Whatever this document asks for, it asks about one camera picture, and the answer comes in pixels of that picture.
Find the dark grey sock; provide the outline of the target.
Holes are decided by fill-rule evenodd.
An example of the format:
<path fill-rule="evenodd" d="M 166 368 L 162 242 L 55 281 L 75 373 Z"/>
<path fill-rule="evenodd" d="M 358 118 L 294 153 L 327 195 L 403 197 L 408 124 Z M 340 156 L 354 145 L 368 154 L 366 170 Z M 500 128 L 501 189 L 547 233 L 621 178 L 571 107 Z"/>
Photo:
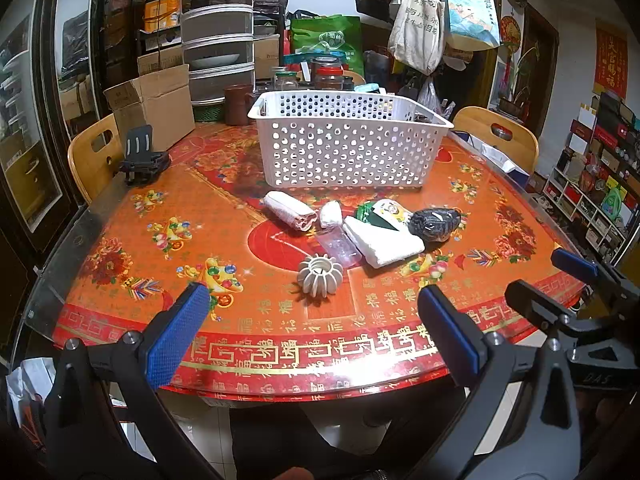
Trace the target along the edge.
<path fill-rule="evenodd" d="M 457 209 L 427 208 L 411 216 L 408 230 L 425 243 L 443 243 L 460 226 L 461 220 L 462 215 Z"/>

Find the yellow cartoon packet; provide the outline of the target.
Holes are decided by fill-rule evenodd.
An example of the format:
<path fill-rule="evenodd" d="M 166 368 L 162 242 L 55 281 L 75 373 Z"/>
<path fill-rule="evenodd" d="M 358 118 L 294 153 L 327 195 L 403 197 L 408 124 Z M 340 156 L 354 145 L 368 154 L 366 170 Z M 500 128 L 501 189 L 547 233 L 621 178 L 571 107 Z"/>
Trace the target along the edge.
<path fill-rule="evenodd" d="M 372 212 L 398 231 L 409 231 L 413 212 L 401 206 L 396 200 L 383 198 L 372 207 Z"/>

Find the clear plastic cloth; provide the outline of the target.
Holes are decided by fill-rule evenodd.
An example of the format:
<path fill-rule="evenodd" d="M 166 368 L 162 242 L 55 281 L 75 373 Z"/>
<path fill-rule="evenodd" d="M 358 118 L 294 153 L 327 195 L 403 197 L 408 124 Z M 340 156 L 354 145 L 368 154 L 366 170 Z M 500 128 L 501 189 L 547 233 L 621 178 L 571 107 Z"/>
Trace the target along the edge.
<path fill-rule="evenodd" d="M 341 263 L 344 269 L 350 269 L 360 263 L 360 251 L 340 226 L 320 230 L 314 237 L 326 254 Z"/>

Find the white ribbed round object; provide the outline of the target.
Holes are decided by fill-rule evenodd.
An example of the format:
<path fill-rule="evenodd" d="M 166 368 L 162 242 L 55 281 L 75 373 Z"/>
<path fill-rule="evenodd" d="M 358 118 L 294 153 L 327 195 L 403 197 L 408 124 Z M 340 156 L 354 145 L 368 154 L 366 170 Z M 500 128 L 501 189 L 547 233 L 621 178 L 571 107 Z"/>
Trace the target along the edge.
<path fill-rule="evenodd" d="M 305 295 L 326 298 L 343 283 L 343 267 L 328 255 L 307 256 L 298 265 L 296 282 Z"/>

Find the small white cloth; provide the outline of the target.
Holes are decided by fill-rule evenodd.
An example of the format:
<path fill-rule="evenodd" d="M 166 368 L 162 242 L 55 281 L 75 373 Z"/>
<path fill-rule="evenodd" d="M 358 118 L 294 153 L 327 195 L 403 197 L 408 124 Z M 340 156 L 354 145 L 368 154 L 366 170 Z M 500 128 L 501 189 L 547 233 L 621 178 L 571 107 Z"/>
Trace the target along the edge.
<path fill-rule="evenodd" d="M 331 200 L 322 206 L 319 212 L 319 222 L 322 229 L 333 229 L 343 224 L 341 204 Z"/>

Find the white shelf with goods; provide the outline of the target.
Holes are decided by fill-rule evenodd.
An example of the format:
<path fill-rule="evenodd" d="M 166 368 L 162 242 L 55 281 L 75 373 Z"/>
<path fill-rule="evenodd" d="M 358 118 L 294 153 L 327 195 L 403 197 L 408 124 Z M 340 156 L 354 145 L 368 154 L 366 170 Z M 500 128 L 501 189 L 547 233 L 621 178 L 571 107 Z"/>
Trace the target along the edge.
<path fill-rule="evenodd" d="M 639 241 L 639 116 L 611 91 L 582 106 L 542 196 L 584 254 L 619 264 Z"/>

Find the white paper bag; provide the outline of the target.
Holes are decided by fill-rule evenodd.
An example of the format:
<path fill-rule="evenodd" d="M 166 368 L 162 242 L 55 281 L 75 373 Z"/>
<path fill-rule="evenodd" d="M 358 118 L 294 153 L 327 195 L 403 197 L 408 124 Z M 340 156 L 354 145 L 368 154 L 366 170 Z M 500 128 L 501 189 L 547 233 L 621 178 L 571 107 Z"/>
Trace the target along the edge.
<path fill-rule="evenodd" d="M 485 158 L 490 160 L 494 165 L 499 167 L 502 172 L 507 174 L 521 188 L 526 187 L 529 174 L 520 166 L 518 166 L 512 159 L 506 156 L 506 154 L 500 152 L 498 148 L 494 148 L 493 146 L 486 144 L 476 136 L 472 136 L 472 134 L 464 131 L 454 130 L 454 134 L 456 134 L 466 144 L 471 145 L 474 150 L 477 150 Z"/>

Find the right wooden chair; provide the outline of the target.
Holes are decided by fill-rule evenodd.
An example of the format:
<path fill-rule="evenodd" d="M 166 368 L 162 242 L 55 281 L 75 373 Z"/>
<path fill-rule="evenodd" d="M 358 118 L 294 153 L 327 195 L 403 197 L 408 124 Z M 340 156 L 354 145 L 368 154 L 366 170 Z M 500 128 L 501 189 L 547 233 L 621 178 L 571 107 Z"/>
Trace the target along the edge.
<path fill-rule="evenodd" d="M 518 122 L 488 108 L 467 106 L 454 116 L 454 126 L 458 131 L 469 133 L 496 148 L 526 174 L 535 170 L 539 156 L 538 140 Z"/>

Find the wooden chair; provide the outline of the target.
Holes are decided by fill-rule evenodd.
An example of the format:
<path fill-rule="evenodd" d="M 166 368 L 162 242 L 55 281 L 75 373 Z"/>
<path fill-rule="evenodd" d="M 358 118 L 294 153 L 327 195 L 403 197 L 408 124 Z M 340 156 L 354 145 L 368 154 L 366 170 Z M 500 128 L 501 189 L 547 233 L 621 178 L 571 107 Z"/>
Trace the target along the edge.
<path fill-rule="evenodd" d="M 496 148 L 526 174 L 535 170 L 539 156 L 538 140 L 518 122 L 488 108 L 467 106 L 454 116 L 454 126 L 458 131 L 469 133 Z"/>
<path fill-rule="evenodd" d="M 70 172 L 88 204 L 112 182 L 123 160 L 124 150 L 113 114 L 75 136 L 67 150 Z"/>

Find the green snack packet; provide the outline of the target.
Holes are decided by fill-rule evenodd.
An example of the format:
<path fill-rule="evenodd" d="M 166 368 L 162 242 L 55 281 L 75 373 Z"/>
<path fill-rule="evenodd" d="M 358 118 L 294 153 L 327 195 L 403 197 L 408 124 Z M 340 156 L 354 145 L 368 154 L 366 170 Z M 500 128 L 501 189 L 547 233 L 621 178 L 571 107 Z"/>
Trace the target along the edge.
<path fill-rule="evenodd" d="M 358 206 L 355 212 L 355 218 L 372 224 L 372 226 L 380 226 L 387 229 L 390 225 L 373 211 L 374 202 L 363 203 Z"/>

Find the black phone stand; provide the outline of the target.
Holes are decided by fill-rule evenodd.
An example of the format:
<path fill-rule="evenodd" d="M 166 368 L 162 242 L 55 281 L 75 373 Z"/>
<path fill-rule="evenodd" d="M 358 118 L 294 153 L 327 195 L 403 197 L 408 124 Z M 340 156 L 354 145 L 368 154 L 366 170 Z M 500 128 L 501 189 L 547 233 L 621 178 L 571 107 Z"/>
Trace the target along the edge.
<path fill-rule="evenodd" d="M 153 128 L 143 125 L 130 129 L 126 134 L 124 160 L 119 171 L 125 176 L 126 185 L 144 185 L 154 182 L 171 160 L 167 152 L 153 150 Z"/>

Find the left wooden chair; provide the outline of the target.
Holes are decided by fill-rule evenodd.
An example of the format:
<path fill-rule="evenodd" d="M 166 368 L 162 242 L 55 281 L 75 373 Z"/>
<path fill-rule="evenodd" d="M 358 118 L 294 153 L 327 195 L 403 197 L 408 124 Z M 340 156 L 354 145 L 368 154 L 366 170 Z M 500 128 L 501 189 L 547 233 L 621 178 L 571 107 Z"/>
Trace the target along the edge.
<path fill-rule="evenodd" d="M 75 136 L 67 150 L 70 172 L 88 204 L 112 182 L 123 160 L 124 150 L 113 114 Z"/>

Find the blue illustrated tote bag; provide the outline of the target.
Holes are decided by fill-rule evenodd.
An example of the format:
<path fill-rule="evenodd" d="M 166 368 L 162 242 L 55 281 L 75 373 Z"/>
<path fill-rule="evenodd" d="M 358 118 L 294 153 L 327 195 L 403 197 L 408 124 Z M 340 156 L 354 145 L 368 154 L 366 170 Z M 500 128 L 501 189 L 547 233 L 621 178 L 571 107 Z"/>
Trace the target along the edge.
<path fill-rule="evenodd" d="M 446 24 L 453 49 L 476 52 L 501 44 L 495 0 L 446 0 Z"/>

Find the beige canvas tote bag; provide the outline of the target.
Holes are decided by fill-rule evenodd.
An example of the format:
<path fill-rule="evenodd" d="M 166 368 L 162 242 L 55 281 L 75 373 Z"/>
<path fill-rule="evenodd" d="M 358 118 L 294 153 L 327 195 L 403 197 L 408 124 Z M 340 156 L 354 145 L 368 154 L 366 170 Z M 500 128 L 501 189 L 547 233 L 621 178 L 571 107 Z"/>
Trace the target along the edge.
<path fill-rule="evenodd" d="M 388 50 L 405 66 L 430 76 L 445 49 L 444 0 L 397 0 Z"/>

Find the white perforated plastic basket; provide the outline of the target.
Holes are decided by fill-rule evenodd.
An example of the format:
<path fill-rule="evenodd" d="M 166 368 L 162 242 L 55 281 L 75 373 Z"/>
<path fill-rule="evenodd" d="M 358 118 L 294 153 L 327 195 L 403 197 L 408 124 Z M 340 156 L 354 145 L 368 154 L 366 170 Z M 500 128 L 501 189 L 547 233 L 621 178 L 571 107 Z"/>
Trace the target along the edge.
<path fill-rule="evenodd" d="M 403 96 L 263 93 L 248 112 L 273 188 L 420 188 L 454 125 Z"/>

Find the red lid pickle jar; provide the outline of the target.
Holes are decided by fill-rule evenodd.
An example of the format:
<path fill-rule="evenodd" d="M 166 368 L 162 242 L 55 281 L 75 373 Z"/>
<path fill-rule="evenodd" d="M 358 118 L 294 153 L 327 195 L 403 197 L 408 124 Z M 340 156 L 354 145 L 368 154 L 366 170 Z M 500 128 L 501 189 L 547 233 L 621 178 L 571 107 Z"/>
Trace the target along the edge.
<path fill-rule="evenodd" d="M 314 73 L 314 88 L 318 90 L 342 91 L 343 70 L 340 66 L 319 66 Z"/>

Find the cardboard box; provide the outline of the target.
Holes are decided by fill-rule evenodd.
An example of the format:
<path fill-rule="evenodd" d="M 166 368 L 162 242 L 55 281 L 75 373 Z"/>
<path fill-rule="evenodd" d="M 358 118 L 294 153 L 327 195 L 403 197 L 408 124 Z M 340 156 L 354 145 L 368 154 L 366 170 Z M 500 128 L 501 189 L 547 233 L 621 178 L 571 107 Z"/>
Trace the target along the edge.
<path fill-rule="evenodd" d="M 123 148 L 133 128 L 152 128 L 149 148 L 154 152 L 168 151 L 195 128 L 186 64 L 127 80 L 103 93 Z"/>

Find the green shopping bag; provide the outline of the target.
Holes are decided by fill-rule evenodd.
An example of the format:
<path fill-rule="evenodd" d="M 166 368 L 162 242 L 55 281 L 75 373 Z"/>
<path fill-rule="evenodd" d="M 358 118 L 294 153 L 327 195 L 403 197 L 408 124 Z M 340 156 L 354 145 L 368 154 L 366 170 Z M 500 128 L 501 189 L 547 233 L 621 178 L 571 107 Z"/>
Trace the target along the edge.
<path fill-rule="evenodd" d="M 305 10 L 290 13 L 288 18 L 294 53 L 342 52 L 349 70 L 364 75 L 360 18 L 319 15 Z"/>

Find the brown ceramic mug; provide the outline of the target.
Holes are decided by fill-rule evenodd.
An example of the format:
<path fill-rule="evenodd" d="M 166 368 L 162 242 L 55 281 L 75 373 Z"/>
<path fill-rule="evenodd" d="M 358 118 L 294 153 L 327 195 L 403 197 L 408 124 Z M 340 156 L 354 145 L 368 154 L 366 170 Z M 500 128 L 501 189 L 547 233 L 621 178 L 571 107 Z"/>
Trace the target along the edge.
<path fill-rule="evenodd" d="M 251 84 L 232 84 L 224 88 L 224 121 L 228 126 L 246 126 L 250 123 L 248 111 L 254 103 Z"/>

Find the clear glass jar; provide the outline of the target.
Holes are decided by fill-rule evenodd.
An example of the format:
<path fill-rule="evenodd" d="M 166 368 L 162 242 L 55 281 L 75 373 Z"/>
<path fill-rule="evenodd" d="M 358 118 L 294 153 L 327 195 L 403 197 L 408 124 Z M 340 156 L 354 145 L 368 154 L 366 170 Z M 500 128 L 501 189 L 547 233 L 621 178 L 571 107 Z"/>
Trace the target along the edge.
<path fill-rule="evenodd" d="M 292 91 L 298 88 L 297 73 L 282 70 L 273 75 L 273 88 L 276 91 Z"/>

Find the dark wooden cabinet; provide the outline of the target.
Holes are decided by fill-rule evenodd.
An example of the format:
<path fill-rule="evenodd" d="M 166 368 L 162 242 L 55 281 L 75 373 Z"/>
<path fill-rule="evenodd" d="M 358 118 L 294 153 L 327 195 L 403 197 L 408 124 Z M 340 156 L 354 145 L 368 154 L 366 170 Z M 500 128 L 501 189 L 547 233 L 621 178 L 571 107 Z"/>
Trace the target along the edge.
<path fill-rule="evenodd" d="M 137 75 L 143 0 L 1 0 L 1 232 L 46 258 L 84 206 L 67 149 Z"/>

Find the grey stacked drawer unit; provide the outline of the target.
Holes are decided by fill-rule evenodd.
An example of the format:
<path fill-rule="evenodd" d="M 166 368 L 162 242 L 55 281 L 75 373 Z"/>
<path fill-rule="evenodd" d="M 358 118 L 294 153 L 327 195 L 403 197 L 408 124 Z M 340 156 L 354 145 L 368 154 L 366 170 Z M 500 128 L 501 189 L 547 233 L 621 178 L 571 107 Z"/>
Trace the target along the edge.
<path fill-rule="evenodd" d="M 224 102 L 234 84 L 255 87 L 254 0 L 181 0 L 183 62 L 191 103 Z"/>

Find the red wall banner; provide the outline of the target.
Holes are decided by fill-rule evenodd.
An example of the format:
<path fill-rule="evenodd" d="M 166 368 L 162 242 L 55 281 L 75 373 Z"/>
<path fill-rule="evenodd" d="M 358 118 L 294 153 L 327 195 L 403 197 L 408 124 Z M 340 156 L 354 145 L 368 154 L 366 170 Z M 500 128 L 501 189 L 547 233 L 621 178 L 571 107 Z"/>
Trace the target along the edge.
<path fill-rule="evenodd" d="M 597 20 L 593 92 L 611 91 L 619 98 L 625 99 L 627 84 L 627 34 L 613 24 Z"/>

